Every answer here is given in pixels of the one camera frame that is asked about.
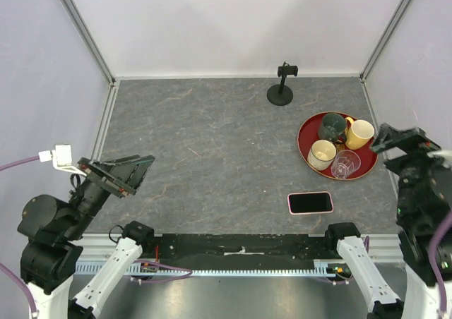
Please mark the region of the phone with pink case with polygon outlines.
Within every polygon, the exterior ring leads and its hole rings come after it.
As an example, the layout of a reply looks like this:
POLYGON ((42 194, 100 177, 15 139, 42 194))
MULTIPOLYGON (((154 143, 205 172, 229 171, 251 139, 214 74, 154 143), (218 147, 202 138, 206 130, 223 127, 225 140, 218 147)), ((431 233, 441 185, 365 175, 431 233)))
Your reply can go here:
POLYGON ((327 214, 334 210, 331 194, 327 191, 290 193, 287 203, 291 215, 327 214))

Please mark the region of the black phone stand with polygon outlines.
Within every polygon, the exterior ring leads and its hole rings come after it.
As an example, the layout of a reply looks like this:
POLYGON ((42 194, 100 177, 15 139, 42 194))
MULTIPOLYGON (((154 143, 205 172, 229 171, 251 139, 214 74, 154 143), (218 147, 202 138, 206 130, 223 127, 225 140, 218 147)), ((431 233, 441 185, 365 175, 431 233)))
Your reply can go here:
POLYGON ((298 71, 298 66, 290 65, 287 62, 278 67, 277 76, 280 78, 280 83, 272 85, 267 90, 267 99, 270 103, 276 106, 285 106, 291 103, 293 91, 286 86, 285 81, 288 76, 297 77, 298 71))

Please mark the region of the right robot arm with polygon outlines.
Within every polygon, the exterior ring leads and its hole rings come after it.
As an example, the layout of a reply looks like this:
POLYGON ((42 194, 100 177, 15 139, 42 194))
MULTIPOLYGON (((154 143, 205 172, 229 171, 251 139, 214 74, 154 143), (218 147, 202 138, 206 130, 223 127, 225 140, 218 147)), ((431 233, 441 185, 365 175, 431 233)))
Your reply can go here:
POLYGON ((396 224, 407 276, 405 298, 382 277, 353 223, 329 225, 323 249, 349 267, 368 318, 450 318, 451 151, 421 128, 401 131, 388 124, 380 125, 370 148, 404 152, 384 165, 398 176, 396 224))

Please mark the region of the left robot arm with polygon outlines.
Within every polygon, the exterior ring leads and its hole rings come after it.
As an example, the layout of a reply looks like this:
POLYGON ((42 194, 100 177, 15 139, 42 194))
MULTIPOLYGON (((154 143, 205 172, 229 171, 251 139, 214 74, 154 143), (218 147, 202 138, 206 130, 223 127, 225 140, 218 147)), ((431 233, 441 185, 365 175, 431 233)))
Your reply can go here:
POLYGON ((83 247, 75 245, 114 195, 136 194, 152 155, 133 155, 106 162, 81 158, 68 165, 76 180, 69 201, 52 195, 32 198, 24 207, 18 232, 28 238, 20 259, 20 277, 35 302, 30 314, 36 318, 97 318, 109 295, 127 269, 155 250, 152 228, 132 221, 127 224, 113 253, 91 281, 72 299, 69 290, 83 247))

